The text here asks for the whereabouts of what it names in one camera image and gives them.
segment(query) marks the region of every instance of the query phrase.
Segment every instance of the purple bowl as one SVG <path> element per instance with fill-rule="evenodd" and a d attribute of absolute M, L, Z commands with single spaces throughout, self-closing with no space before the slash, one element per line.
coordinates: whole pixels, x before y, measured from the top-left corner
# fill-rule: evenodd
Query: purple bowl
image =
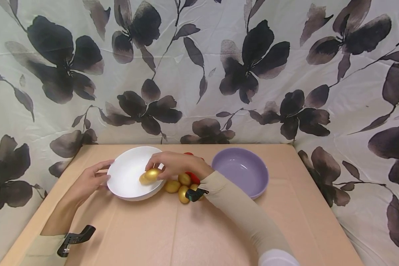
<path fill-rule="evenodd" d="M 241 148 L 228 148 L 213 158 L 211 167 L 256 199 L 267 188 L 269 173 L 265 163 L 255 153 Z"/>

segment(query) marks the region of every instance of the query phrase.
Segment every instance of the gold egg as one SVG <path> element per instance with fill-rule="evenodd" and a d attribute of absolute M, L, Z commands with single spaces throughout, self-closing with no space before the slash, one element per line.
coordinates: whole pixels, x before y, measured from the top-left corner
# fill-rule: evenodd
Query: gold egg
<path fill-rule="evenodd" d="M 191 185 L 191 177 L 189 176 L 189 174 L 186 174 L 186 173 L 179 174 L 177 179 L 179 180 L 180 184 L 182 184 L 182 185 L 185 185 L 187 187 L 189 187 Z"/>
<path fill-rule="evenodd" d="M 198 184 L 192 184 L 190 188 L 191 188 L 191 190 L 193 190 L 193 191 L 197 191 L 198 186 L 199 186 Z M 203 198 L 204 198 L 204 195 L 202 195 L 202 196 L 200 197 L 199 201 L 202 200 Z"/>
<path fill-rule="evenodd" d="M 179 201 L 183 204 L 189 203 L 189 199 L 185 197 L 186 191 L 188 191 L 188 187 L 183 185 L 179 188 Z"/>
<path fill-rule="evenodd" d="M 139 182 L 141 185 L 149 185 L 152 184 L 154 181 L 149 181 L 148 179 L 145 178 L 145 174 L 143 173 L 140 177 L 139 177 Z"/>
<path fill-rule="evenodd" d="M 168 193 L 176 193 L 179 191 L 181 185 L 182 184 L 180 184 L 180 182 L 177 180 L 169 180 L 164 185 L 164 190 L 166 190 Z"/>
<path fill-rule="evenodd" d="M 146 180 L 155 182 L 155 181 L 157 181 L 158 175 L 161 173 L 162 173 L 161 169 L 152 168 L 152 169 L 147 170 L 146 173 L 144 173 L 144 175 L 145 175 Z"/>

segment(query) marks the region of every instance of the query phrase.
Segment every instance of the hand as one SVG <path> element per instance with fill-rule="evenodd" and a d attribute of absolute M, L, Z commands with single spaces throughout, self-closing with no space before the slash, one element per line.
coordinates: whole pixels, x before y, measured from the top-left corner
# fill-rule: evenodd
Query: hand
<path fill-rule="evenodd" d="M 185 172 L 192 172 L 200 180 L 203 180 L 214 172 L 213 168 L 199 157 L 171 151 L 153 154 L 145 167 L 145 171 L 153 168 L 155 164 L 160 165 L 160 163 L 164 167 L 163 172 L 158 175 L 158 180 L 170 179 L 172 176 Z"/>
<path fill-rule="evenodd" d="M 108 160 L 85 168 L 83 173 L 65 193 L 62 200 L 75 203 L 77 207 L 82 205 L 110 177 L 106 173 L 97 172 L 108 169 L 113 162 L 114 160 Z"/>

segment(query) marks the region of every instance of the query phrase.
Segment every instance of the wooden table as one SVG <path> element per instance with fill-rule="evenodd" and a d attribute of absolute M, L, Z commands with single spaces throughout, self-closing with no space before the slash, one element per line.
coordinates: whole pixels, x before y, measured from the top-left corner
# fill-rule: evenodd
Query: wooden table
<path fill-rule="evenodd" d="M 84 146 L 1 265 L 18 265 L 59 199 L 84 168 L 116 158 L 137 146 Z M 154 147 L 162 151 L 189 151 L 210 164 L 218 151 L 229 147 L 256 153 L 264 160 L 270 175 L 267 190 L 256 202 L 281 228 L 300 265 L 363 265 L 292 146 Z M 90 241 L 71 247 L 67 266 L 255 266 L 258 263 L 252 244 L 220 210 L 207 200 L 183 205 L 177 194 L 164 190 L 141 202 L 127 202 L 109 191 L 97 191 L 77 212 L 71 231 L 81 232 L 87 224 L 95 226 L 96 232 Z"/>

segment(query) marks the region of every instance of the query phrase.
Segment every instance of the curtain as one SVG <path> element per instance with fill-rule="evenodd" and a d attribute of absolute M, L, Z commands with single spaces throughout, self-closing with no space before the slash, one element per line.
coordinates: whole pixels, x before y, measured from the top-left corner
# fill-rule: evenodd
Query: curtain
<path fill-rule="evenodd" d="M 399 0 L 0 0 L 0 260 L 110 143 L 290 143 L 399 265 Z"/>

